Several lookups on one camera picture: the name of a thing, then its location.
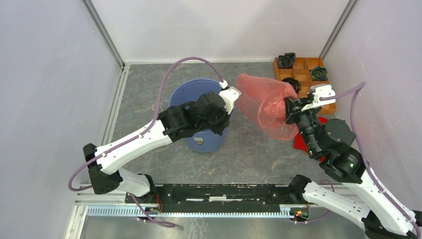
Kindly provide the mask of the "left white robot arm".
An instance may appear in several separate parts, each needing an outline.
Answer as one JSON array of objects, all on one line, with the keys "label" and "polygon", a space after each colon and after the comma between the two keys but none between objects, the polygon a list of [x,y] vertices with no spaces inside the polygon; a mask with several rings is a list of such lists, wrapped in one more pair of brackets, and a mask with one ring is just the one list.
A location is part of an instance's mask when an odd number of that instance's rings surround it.
[{"label": "left white robot arm", "polygon": [[150,203],[156,198],[156,189],[150,176],[123,169],[131,160],[183,138],[193,137],[200,131],[210,130],[222,135],[229,125],[234,103],[240,93],[234,89],[220,93],[209,92],[195,102],[168,107],[158,114],[149,126],[108,145],[84,147],[89,162],[89,177],[95,194],[114,190],[125,191]]}]

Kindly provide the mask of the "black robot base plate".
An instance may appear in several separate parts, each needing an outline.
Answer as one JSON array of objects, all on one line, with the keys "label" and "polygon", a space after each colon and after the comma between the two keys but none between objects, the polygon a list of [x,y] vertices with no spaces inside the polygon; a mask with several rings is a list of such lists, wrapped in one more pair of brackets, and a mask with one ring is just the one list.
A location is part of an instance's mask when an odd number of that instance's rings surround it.
[{"label": "black robot base plate", "polygon": [[272,213],[280,205],[305,205],[304,198],[278,184],[163,184],[137,198],[158,204],[163,213]]}]

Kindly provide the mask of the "blue plastic trash bin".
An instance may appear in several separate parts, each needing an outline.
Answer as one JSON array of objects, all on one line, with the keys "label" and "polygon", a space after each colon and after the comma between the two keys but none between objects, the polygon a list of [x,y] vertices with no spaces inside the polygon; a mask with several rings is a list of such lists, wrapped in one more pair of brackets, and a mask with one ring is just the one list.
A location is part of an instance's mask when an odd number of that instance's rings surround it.
[{"label": "blue plastic trash bin", "polygon": [[[189,101],[196,101],[202,94],[208,92],[219,93],[219,82],[212,79],[194,79],[181,84],[171,95],[168,106],[178,106]],[[188,148],[199,153],[208,153],[219,150],[228,136],[229,128],[226,127],[222,135],[211,130],[204,130],[189,138],[184,138]]]}]

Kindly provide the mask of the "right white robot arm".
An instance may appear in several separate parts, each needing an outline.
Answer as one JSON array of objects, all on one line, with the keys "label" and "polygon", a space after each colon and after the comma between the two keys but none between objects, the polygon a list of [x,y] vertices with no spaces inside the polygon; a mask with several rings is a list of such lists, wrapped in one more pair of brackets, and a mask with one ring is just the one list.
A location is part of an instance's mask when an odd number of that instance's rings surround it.
[{"label": "right white robot arm", "polygon": [[305,98],[285,98],[286,123],[298,128],[310,158],[322,158],[320,168],[354,192],[358,200],[326,191],[303,175],[296,175],[289,184],[289,200],[323,206],[355,223],[370,239],[421,238],[421,212],[408,209],[388,194],[361,153],[351,146],[355,133],[348,124],[341,119],[321,123],[319,108],[305,109],[307,103]]}]

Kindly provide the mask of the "red translucent trash bag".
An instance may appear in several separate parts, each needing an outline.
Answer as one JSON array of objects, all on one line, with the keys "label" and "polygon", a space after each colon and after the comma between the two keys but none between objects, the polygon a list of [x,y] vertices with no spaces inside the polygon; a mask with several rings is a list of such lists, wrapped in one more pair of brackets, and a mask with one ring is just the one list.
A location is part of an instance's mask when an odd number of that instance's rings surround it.
[{"label": "red translucent trash bag", "polygon": [[242,73],[235,87],[241,96],[237,107],[270,138],[292,140],[299,132],[295,124],[286,123],[285,98],[298,99],[294,88],[286,82]]}]

